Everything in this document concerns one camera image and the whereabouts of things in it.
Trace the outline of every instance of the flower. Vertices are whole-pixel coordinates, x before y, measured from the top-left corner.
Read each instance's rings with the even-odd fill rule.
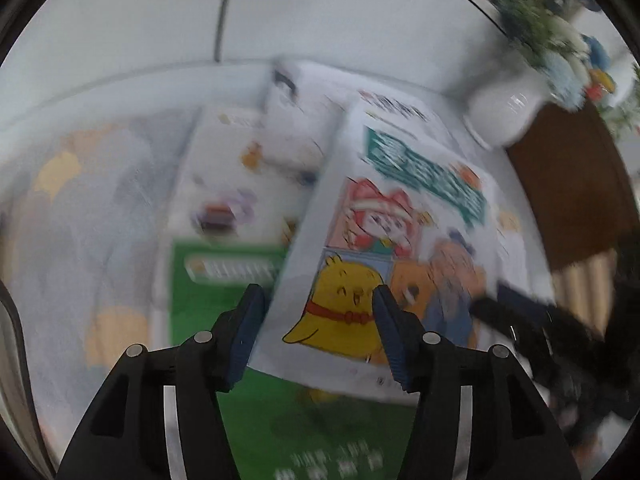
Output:
[[[574,112],[584,103],[583,87],[569,62],[557,52],[547,50],[543,54],[540,72],[546,76],[549,88],[560,104]]]

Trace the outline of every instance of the white wall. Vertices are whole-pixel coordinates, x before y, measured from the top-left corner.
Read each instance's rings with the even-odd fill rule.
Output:
[[[213,63],[221,2],[48,0],[0,67],[0,132],[108,80]],[[229,0],[222,47],[223,64],[311,57],[455,92],[504,38],[468,0]]]

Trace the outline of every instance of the pink cartoon character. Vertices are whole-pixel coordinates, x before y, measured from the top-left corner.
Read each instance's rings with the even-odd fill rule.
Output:
[[[416,225],[409,196],[402,189],[385,196],[367,179],[353,186],[347,205],[344,238],[352,250],[406,258]]]

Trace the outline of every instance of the yellow cartoon character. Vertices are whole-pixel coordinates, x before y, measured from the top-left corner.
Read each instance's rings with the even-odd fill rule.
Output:
[[[302,318],[282,340],[366,359],[380,346],[371,300],[382,277],[371,267],[344,262],[337,255],[325,264]]]

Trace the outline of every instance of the white vase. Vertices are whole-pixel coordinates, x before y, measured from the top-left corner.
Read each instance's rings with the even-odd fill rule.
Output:
[[[545,77],[526,66],[516,75],[503,73],[477,89],[463,119],[478,144],[492,150],[519,140],[549,100]]]

